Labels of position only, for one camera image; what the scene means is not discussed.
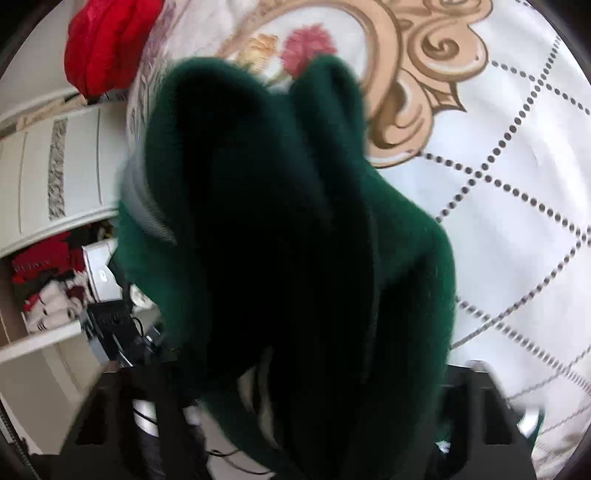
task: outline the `beige swirl motif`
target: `beige swirl motif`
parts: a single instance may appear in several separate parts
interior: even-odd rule
[[[415,156],[427,143],[434,115],[464,111],[456,84],[488,61],[470,24],[492,11],[492,0],[259,0],[218,56],[240,50],[255,30],[297,8],[330,6],[362,24],[370,67],[361,81],[369,118],[368,154],[375,167]]]

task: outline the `white cabinet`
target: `white cabinet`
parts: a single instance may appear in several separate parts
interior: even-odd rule
[[[0,142],[0,257],[116,215],[128,156],[123,102],[43,120]]]

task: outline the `pink flower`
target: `pink flower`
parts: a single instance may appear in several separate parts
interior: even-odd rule
[[[330,33],[321,24],[298,28],[285,41],[281,54],[283,68],[293,78],[298,78],[311,60],[323,53],[336,53]]]

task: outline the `flower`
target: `flower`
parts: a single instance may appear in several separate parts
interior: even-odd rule
[[[275,35],[264,34],[249,38],[244,48],[238,52],[236,64],[246,67],[254,75],[261,73],[267,66],[267,60],[277,53],[277,40],[279,38]]]
[[[285,50],[281,54],[283,68],[293,78],[298,78],[311,60],[323,53],[336,53],[330,33],[321,24],[299,28],[285,41]]]

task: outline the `dark green fabric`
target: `dark green fabric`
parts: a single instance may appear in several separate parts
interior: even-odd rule
[[[145,140],[177,245],[120,205],[117,255],[160,306],[184,387],[239,448],[291,478],[389,478],[445,369],[450,244],[367,162],[364,137],[361,94],[334,58],[288,93],[189,60],[167,76]],[[282,452],[261,447],[235,391],[269,346]]]

